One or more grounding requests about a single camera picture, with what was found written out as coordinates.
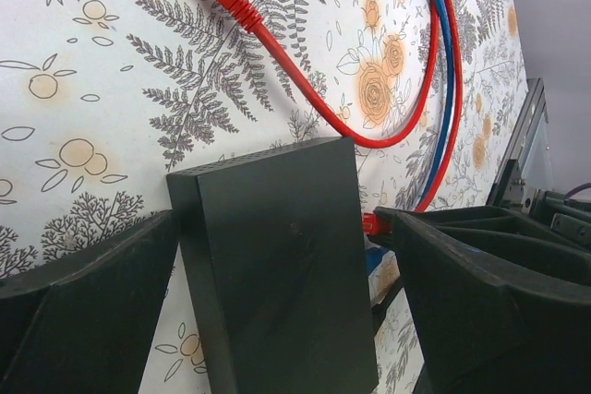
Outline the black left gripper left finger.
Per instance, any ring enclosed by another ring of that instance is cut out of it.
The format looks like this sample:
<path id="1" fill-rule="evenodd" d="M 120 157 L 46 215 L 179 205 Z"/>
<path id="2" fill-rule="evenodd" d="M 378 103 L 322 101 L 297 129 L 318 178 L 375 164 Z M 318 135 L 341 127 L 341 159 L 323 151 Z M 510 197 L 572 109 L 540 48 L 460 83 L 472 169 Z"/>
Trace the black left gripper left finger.
<path id="1" fill-rule="evenodd" d="M 175 261 L 175 216 L 1 281 L 4 393 L 136 393 Z"/>

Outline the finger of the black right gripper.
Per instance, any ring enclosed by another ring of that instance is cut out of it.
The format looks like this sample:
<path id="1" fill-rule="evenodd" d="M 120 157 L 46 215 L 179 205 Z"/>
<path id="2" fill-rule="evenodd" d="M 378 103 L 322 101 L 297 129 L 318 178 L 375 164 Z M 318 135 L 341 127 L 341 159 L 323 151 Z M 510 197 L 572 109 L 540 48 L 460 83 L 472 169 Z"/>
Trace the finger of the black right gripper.
<path id="1" fill-rule="evenodd" d="M 472 207 L 417 213 L 451 238 L 517 265 L 588 265 L 590 253 L 508 209 Z"/>

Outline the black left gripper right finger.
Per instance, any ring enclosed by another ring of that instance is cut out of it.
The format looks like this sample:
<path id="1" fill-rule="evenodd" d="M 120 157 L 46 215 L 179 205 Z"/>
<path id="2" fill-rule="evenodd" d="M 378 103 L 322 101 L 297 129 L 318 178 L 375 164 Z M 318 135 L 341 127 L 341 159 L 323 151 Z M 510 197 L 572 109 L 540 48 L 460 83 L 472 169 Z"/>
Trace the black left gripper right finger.
<path id="1" fill-rule="evenodd" d="M 586 393 L 590 263 L 517 265 L 376 209 L 437 393 Z"/>

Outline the black network switch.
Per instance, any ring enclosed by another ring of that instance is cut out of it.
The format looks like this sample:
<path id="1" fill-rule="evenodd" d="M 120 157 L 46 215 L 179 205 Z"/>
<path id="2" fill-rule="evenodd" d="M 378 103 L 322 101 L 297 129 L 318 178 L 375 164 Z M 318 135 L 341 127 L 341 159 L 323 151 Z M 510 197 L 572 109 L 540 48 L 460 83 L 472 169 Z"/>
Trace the black network switch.
<path id="1" fill-rule="evenodd" d="M 170 173 L 215 393 L 378 384 L 354 144 L 321 137 Z"/>

